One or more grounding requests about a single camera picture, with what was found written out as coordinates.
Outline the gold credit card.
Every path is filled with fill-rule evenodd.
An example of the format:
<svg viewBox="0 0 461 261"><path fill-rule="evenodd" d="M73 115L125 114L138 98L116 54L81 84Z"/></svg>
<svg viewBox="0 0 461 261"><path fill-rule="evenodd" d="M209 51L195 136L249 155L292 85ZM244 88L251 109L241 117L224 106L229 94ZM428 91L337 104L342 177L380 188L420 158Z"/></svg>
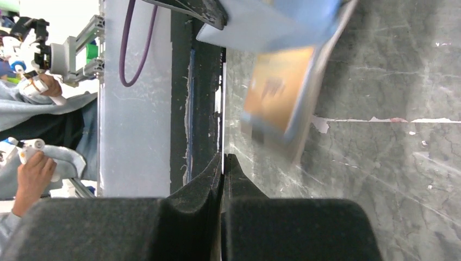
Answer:
<svg viewBox="0 0 461 261"><path fill-rule="evenodd" d="M243 107L248 119L286 134L313 57L313 47L258 54Z"/></svg>

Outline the operator left hand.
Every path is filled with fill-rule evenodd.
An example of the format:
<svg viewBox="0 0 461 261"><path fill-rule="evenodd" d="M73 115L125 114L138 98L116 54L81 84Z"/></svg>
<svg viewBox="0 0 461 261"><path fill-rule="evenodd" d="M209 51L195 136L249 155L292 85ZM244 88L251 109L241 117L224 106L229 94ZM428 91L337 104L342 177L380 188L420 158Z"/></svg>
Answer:
<svg viewBox="0 0 461 261"><path fill-rule="evenodd" d="M39 74L40 80L47 86L47 91L41 94L48 97L59 97L63 94L60 83L51 75Z"/></svg>

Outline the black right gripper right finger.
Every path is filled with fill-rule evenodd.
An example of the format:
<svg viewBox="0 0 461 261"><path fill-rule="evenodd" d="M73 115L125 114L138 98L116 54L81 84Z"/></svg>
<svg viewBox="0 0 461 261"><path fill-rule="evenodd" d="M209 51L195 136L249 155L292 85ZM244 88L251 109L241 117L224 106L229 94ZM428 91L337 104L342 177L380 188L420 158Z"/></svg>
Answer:
<svg viewBox="0 0 461 261"><path fill-rule="evenodd" d="M223 260L381 260L370 221L341 198L269 198L227 154Z"/></svg>

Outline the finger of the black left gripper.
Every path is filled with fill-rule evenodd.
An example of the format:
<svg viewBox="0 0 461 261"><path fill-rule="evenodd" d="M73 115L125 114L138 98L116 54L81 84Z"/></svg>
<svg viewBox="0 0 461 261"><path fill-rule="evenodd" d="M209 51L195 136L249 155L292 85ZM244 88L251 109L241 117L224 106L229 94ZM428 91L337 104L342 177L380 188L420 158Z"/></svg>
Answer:
<svg viewBox="0 0 461 261"><path fill-rule="evenodd" d="M219 0L144 0L147 3L192 16L218 30L227 24L228 14Z"/></svg>

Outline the operator right hand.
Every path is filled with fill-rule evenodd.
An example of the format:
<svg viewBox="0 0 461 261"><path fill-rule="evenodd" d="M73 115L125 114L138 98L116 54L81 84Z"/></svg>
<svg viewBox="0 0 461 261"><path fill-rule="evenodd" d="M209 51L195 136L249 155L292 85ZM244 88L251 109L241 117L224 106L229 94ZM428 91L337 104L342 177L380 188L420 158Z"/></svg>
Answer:
<svg viewBox="0 0 461 261"><path fill-rule="evenodd" d="M52 158L39 151L18 167L18 190L12 208L13 214L23 216L41 198L51 182L56 166Z"/></svg>

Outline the grey leather card holder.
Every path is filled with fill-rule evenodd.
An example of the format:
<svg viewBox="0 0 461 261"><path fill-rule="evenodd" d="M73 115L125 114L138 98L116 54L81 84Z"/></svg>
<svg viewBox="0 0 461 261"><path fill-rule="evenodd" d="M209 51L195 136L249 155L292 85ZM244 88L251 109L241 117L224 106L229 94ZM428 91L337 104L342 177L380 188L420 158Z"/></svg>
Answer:
<svg viewBox="0 0 461 261"><path fill-rule="evenodd" d="M253 141L297 164L304 150L329 57L357 1L223 1L229 20L223 30L204 25L199 41L256 55L313 47L314 57L286 134L249 120L242 109L241 128Z"/></svg>

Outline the thin card edge-on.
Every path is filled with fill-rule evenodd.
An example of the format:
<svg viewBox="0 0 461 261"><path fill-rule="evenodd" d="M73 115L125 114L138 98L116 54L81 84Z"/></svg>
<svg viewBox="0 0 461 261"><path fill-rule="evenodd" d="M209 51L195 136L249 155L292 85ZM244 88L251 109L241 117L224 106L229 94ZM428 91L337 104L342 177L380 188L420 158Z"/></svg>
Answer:
<svg viewBox="0 0 461 261"><path fill-rule="evenodd" d="M221 173L225 174L225 119L226 119L226 80L227 63L222 64L222 97L221 97Z"/></svg>

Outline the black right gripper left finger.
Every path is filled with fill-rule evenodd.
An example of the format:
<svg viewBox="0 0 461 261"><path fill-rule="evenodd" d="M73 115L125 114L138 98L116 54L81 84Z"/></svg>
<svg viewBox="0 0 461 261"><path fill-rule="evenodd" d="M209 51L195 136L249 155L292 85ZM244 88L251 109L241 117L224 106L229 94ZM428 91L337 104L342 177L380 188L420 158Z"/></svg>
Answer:
<svg viewBox="0 0 461 261"><path fill-rule="evenodd" d="M218 260L221 155L167 198L54 199L21 220L1 260Z"/></svg>

